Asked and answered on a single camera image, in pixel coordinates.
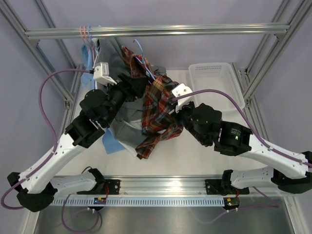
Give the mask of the light blue hanger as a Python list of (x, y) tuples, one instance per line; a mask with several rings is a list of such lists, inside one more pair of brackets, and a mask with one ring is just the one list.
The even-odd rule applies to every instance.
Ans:
[(138, 45), (138, 47), (140, 48), (140, 51), (141, 51), (141, 63), (144, 65), (146, 71), (149, 73), (150, 77), (155, 80), (155, 77), (153, 75), (153, 73), (150, 71), (150, 69), (148, 68), (146, 62), (145, 62), (145, 57), (144, 57), (144, 51), (143, 51), (143, 48), (141, 46), (141, 44), (139, 43), (139, 41), (137, 39), (134, 39), (133, 43), (136, 43)]

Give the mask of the plaid shirt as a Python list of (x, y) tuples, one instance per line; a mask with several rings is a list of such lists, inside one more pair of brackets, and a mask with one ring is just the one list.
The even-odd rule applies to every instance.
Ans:
[[(122, 46), (122, 55), (123, 61), (130, 67), (132, 78), (142, 78), (149, 74), (141, 63), (141, 55), (135, 54), (125, 46)], [(139, 159), (148, 159), (159, 142), (178, 137), (183, 131), (183, 127), (178, 126), (170, 114), (175, 110), (169, 102), (171, 90), (178, 86), (178, 82), (153, 70), (146, 58), (145, 62), (155, 80), (148, 78), (143, 96), (142, 133), (146, 138), (136, 147)]]

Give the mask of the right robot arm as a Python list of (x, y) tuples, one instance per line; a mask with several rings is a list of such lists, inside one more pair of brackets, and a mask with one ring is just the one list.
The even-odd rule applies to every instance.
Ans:
[(251, 187), (275, 188), (290, 194), (302, 194), (312, 188), (308, 163), (311, 152), (294, 153), (257, 138), (251, 129), (222, 120), (222, 113), (211, 106), (193, 102), (176, 110), (174, 117), (201, 145), (212, 146), (225, 156), (240, 156), (265, 166), (253, 170), (225, 170), (220, 179), (207, 179), (209, 195), (248, 194)]

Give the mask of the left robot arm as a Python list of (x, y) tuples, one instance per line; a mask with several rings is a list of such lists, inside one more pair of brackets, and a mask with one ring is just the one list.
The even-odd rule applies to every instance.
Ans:
[(125, 102), (143, 97), (148, 78), (120, 74), (118, 81), (108, 75), (93, 75), (93, 80), (106, 86), (106, 90), (89, 91), (79, 104), (80, 114), (65, 128), (52, 149), (28, 170), (12, 172), (7, 177), (12, 189), (18, 192), (18, 209), (38, 212), (61, 196), (106, 193), (106, 180), (96, 168), (78, 175), (55, 176), (105, 134), (104, 130), (110, 127)]

